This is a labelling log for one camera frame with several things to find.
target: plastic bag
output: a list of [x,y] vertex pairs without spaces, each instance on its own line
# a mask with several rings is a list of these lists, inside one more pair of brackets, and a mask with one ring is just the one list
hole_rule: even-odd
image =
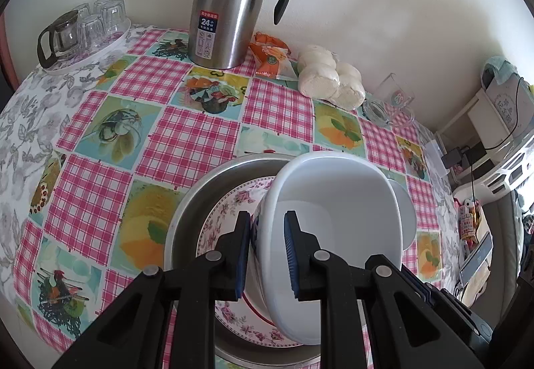
[[256,60],[256,75],[278,80],[298,80],[293,68],[296,62],[289,58],[291,50],[285,42],[260,32],[256,33],[255,40],[249,46]]

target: floral plate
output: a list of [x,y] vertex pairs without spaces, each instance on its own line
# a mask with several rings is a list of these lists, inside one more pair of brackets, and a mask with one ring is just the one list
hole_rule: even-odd
[[[217,202],[200,231],[197,256],[213,250],[219,235],[234,230],[239,211],[254,212],[273,179],[271,176],[245,182]],[[254,262],[251,250],[242,299],[237,302],[216,301],[215,316],[233,333],[257,345],[277,348],[299,346],[299,343],[284,337],[269,318],[256,281]]]

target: white bowl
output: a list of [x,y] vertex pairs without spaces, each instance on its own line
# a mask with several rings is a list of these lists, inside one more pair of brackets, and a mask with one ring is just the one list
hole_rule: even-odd
[[288,338],[320,343],[320,302],[299,302],[289,280],[284,215],[296,211],[300,227],[321,248],[363,268],[373,254],[401,267],[401,217],[384,174],[354,155],[318,151],[285,165],[253,216],[256,272],[271,319]]

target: stainless steel basin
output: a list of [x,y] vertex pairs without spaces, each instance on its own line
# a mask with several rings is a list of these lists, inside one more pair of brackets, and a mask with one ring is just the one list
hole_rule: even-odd
[[[281,154],[248,155],[204,175],[182,199],[173,217],[165,243],[165,269],[181,268],[194,259],[204,220],[221,197],[244,182],[276,175],[292,158]],[[263,347],[240,338],[216,319],[215,354],[249,369],[297,369],[319,361],[320,346]]]

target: tablecloth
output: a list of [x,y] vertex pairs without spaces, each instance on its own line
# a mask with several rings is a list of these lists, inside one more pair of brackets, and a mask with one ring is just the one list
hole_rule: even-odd
[[[65,351],[144,265],[162,266],[184,193],[249,153],[342,150],[379,166],[416,208],[403,263],[453,291],[456,211],[424,157],[432,133],[417,122],[386,130],[361,108],[347,113],[305,98],[295,82],[257,78],[250,53],[226,71],[194,66],[187,40],[186,30],[133,26],[81,69],[37,67],[0,115],[1,289],[45,342]],[[169,351],[168,338],[164,365]]]

